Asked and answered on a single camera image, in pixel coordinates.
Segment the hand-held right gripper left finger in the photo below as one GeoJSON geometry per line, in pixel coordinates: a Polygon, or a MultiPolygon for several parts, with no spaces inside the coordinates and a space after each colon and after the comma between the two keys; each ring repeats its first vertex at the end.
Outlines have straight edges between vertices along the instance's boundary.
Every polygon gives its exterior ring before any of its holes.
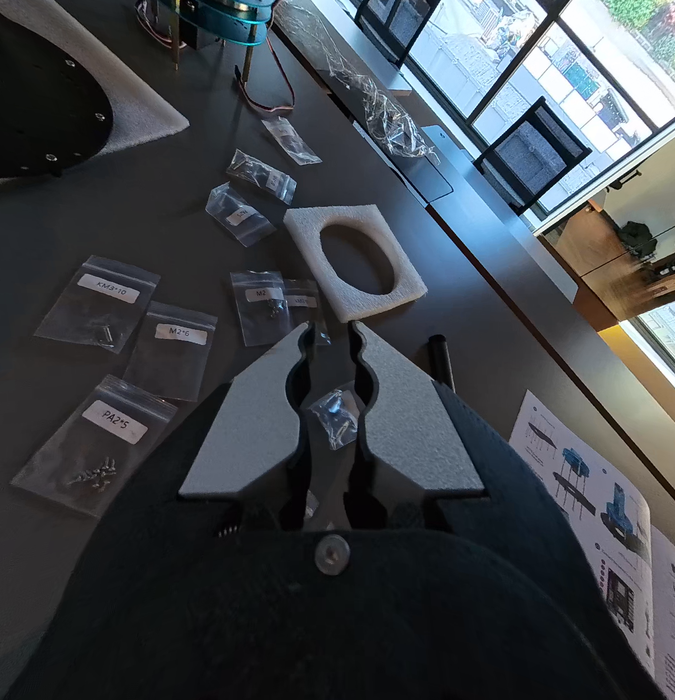
{"type": "Polygon", "coordinates": [[[194,457],[185,500],[285,503],[306,448],[299,407],[310,389],[315,323],[304,322],[239,372],[194,457]]]}

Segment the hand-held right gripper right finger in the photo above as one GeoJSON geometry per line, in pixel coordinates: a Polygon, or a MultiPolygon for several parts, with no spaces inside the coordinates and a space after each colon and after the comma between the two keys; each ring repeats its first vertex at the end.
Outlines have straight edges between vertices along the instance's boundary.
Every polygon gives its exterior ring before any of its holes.
{"type": "Polygon", "coordinates": [[[357,487],[374,498],[456,498],[484,494],[429,374],[359,320],[349,323],[358,423],[357,487]]]}

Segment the small clear screw pouch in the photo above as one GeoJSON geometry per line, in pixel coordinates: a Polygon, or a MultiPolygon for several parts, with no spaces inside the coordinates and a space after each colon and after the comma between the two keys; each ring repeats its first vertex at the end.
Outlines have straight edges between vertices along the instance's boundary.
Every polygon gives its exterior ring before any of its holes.
{"type": "Polygon", "coordinates": [[[308,410],[322,425],[329,448],[337,451],[356,441],[359,417],[364,408],[355,382],[351,381],[314,401],[308,410]]]}

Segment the black metal base plate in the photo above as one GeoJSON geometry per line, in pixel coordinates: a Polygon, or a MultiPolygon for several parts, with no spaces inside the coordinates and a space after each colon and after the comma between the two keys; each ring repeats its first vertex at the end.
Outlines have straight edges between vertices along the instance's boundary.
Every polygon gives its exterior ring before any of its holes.
{"type": "Polygon", "coordinates": [[[100,153],[112,130],[88,70],[0,12],[0,179],[59,176],[100,153]]]}

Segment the dark desk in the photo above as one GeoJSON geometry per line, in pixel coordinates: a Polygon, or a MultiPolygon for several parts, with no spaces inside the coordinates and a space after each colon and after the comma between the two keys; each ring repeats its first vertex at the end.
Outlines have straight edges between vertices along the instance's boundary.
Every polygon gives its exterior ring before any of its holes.
{"type": "Polygon", "coordinates": [[[621,469],[675,544],[675,425],[553,282],[504,298],[419,204],[279,41],[298,93],[294,118],[323,164],[297,168],[279,153],[234,88],[237,47],[169,58],[146,39],[125,1],[64,1],[190,127],[102,155],[60,178],[0,187],[0,699],[53,616],[97,520],[9,483],[120,355],[34,337],[79,264],[94,254],[161,276],[155,299],[218,317],[202,397],[262,354],[246,348],[229,289],[235,270],[307,276],[281,228],[245,249],[205,213],[236,147],[298,180],[303,206],[377,205],[428,287],[399,310],[367,320],[426,368],[425,343],[445,335],[461,398],[509,438],[525,392],[621,469]]]}

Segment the black bar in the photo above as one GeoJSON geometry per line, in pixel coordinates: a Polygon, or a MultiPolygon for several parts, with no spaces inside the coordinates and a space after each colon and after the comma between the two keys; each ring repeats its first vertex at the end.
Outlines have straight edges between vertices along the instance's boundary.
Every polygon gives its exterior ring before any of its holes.
{"type": "Polygon", "coordinates": [[[431,335],[426,345],[430,366],[430,376],[455,393],[454,376],[449,355],[447,338],[442,334],[431,335]]]}

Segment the printed instruction manual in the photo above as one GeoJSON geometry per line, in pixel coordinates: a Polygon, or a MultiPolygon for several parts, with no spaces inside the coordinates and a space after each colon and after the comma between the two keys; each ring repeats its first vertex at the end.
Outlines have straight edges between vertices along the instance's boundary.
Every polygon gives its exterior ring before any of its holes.
{"type": "Polygon", "coordinates": [[[569,522],[633,652],[675,699],[675,546],[643,495],[529,390],[509,444],[569,522]]]}

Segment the scattered labelled zip bags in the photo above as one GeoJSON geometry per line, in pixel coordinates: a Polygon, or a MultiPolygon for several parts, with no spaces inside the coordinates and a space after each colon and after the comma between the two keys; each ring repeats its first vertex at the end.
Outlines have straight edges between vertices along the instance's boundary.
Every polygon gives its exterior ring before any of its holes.
{"type": "MultiPolygon", "coordinates": [[[[277,462],[288,472],[289,488],[305,494],[309,451],[298,413],[309,389],[307,350],[322,336],[312,318],[291,328],[297,296],[286,296],[275,272],[232,273],[238,312],[254,304],[259,320],[276,321],[276,332],[254,338],[244,323],[247,345],[279,343],[266,355],[295,339],[298,363],[283,379],[270,369],[260,381],[260,409],[266,437],[296,437],[288,455],[277,462]]],[[[139,330],[124,378],[106,376],[64,424],[35,452],[12,485],[55,503],[99,518],[143,457],[158,442],[178,411],[176,402],[199,398],[201,381],[216,333],[215,316],[151,301],[159,276],[114,260],[91,256],[79,268],[35,331],[36,337],[74,345],[97,346],[118,354],[139,330]]]]}

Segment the grey folding table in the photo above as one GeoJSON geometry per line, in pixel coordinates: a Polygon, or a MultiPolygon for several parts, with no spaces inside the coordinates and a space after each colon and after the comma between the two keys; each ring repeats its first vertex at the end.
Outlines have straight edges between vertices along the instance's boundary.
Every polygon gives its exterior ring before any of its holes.
{"type": "Polygon", "coordinates": [[[415,92],[400,94],[380,82],[380,77],[395,70],[386,67],[375,48],[366,50],[368,61],[364,63],[353,50],[353,40],[344,40],[340,30],[347,28],[348,17],[336,1],[281,1],[275,17],[275,33],[381,149],[442,229],[506,293],[520,288],[535,302],[555,302],[562,295],[573,304],[577,283],[493,191],[428,105],[415,92]],[[357,79],[374,85],[398,115],[410,118],[411,130],[432,153],[411,157],[380,145],[369,131],[367,95],[359,91],[357,79]]]}

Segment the wooden cabinet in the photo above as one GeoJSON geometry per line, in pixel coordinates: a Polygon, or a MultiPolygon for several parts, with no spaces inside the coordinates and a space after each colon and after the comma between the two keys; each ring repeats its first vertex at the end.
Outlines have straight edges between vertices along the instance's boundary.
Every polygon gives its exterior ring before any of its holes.
{"type": "Polygon", "coordinates": [[[675,137],[625,176],[538,235],[578,283],[574,305],[602,330],[675,301],[675,137]],[[617,236],[628,221],[657,240],[638,260],[617,236]]]}

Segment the large glass window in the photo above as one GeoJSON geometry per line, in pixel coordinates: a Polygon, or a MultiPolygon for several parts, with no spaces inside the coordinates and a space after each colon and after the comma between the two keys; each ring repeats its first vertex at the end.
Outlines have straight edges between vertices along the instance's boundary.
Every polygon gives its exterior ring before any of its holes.
{"type": "Polygon", "coordinates": [[[675,301],[622,321],[620,326],[661,372],[675,377],[675,301]]]}
{"type": "Polygon", "coordinates": [[[539,97],[592,148],[542,217],[675,127],[675,1],[441,1],[403,66],[471,153],[539,97]]]}

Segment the dark backpack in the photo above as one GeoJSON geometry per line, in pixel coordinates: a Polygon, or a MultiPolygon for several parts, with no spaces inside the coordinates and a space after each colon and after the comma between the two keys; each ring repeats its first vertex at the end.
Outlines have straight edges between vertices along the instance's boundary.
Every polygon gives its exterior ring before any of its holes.
{"type": "Polygon", "coordinates": [[[657,249],[657,240],[645,223],[628,221],[618,230],[617,236],[626,251],[638,260],[650,258],[657,249]]]}

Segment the black mesh chair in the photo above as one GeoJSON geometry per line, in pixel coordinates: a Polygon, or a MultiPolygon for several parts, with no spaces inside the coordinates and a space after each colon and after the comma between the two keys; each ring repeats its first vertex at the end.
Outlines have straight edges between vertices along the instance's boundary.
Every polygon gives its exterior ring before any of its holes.
{"type": "Polygon", "coordinates": [[[542,96],[473,166],[511,210],[522,215],[592,152],[542,96]]]}
{"type": "Polygon", "coordinates": [[[355,23],[396,68],[410,50],[441,1],[361,1],[355,23]]]}

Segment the crumpled clear plastic wrap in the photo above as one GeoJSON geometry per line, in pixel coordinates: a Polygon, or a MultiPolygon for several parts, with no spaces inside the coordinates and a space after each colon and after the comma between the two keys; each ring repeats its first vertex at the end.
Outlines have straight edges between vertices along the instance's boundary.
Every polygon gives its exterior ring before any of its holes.
{"type": "Polygon", "coordinates": [[[349,45],[341,47],[311,1],[279,1],[274,20],[329,86],[339,85],[356,101],[362,127],[385,154],[439,163],[411,115],[349,45]]]}

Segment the white foam sheet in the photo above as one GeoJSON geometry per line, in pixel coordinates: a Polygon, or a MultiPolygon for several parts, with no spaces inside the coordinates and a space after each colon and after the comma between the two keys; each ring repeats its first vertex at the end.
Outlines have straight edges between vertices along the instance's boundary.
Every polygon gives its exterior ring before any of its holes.
{"type": "MultiPolygon", "coordinates": [[[[113,109],[113,130],[102,151],[92,158],[175,135],[189,126],[181,113],[57,2],[0,1],[0,12],[62,48],[104,89],[113,109]]],[[[0,179],[0,183],[7,180],[13,179],[0,179]]]]}

